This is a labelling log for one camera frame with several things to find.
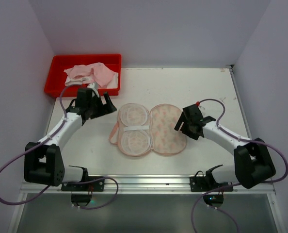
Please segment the white pink bra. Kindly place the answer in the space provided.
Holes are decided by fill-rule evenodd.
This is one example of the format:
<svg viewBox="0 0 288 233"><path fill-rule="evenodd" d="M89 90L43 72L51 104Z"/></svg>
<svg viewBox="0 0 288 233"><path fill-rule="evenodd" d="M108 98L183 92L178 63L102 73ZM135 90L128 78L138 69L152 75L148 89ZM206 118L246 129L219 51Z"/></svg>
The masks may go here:
<svg viewBox="0 0 288 233"><path fill-rule="evenodd" d="M75 78L70 78L67 76L65 81L65 86L70 85L82 85L87 84L88 86L92 86L93 84L98 88L109 88L114 89L118 87L118 73L114 73L110 79L97 79L95 75L91 74L88 76L78 76Z"/></svg>

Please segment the pink underwear garment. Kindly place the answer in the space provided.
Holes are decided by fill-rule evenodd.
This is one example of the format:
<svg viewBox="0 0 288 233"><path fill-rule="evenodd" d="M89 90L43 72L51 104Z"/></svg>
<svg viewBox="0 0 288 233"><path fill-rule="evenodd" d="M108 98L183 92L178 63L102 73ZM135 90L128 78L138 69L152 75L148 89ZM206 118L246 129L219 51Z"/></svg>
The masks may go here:
<svg viewBox="0 0 288 233"><path fill-rule="evenodd" d="M110 77L116 73L109 69L103 63L93 63L89 65L76 65L72 68L68 68L64 70L67 76L70 78L75 78L78 76L88 76L88 75L95 75L97 79L110 79Z"/></svg>

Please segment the floral mesh laundry bag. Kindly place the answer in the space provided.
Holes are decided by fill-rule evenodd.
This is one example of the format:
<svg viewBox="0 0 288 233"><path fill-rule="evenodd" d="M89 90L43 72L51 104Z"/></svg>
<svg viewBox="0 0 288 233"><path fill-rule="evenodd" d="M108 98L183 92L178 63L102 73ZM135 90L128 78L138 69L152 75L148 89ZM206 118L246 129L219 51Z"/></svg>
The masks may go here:
<svg viewBox="0 0 288 233"><path fill-rule="evenodd" d="M137 103L123 105L117 114L109 141L127 156L142 156L151 151L172 156L181 153L187 138L174 130L182 110L171 104L146 109Z"/></svg>

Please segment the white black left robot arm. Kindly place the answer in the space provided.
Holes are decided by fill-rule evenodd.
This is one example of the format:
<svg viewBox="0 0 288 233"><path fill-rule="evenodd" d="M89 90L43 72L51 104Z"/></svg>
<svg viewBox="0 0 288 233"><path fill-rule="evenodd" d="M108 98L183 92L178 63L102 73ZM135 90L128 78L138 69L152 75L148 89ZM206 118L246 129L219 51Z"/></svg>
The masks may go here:
<svg viewBox="0 0 288 233"><path fill-rule="evenodd" d="M62 150L73 134L86 121L115 112L110 95L100 96L92 88L79 88L68 107L62 107L58 124L38 142L25 147L24 180L49 186L88 182L88 170L80 166L65 166Z"/></svg>

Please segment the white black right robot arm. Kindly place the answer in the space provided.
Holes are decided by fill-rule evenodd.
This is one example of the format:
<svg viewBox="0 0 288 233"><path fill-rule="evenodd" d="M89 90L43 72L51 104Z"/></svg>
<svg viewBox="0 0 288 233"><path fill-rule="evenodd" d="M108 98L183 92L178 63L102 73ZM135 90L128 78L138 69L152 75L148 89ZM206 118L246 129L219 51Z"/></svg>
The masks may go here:
<svg viewBox="0 0 288 233"><path fill-rule="evenodd" d="M276 170L264 141L241 137L227 132L211 116L204 117L197 104L183 108L174 129L191 139L206 138L221 146L234 158L234 165L217 165L201 176L190 177L191 191L210 191L225 187L230 183L239 183L250 189L276 174Z"/></svg>

